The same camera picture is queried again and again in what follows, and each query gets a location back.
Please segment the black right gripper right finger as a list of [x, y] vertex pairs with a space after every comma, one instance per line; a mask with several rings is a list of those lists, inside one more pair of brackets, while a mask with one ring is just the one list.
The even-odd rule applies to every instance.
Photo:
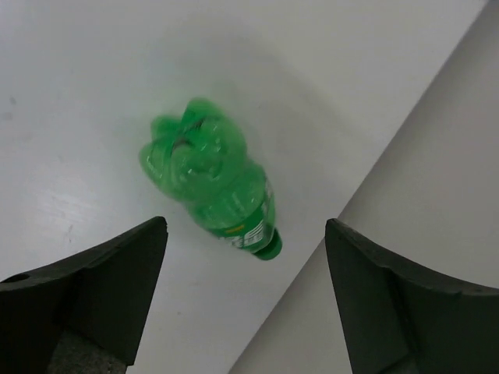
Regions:
[[449, 277], [337, 219], [327, 261], [354, 373], [496, 373], [498, 290]]

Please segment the green bottle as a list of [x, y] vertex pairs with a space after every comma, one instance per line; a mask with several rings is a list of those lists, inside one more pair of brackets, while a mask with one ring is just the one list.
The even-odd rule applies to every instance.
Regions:
[[182, 115], [157, 116], [150, 134], [140, 166], [163, 194], [237, 249], [261, 260], [280, 254], [270, 181], [227, 114], [206, 98], [193, 98]]

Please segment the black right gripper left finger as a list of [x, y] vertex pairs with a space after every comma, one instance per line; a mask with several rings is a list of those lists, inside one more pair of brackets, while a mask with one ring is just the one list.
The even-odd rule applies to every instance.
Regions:
[[124, 373], [134, 365], [168, 240], [153, 217], [1, 282], [3, 373]]

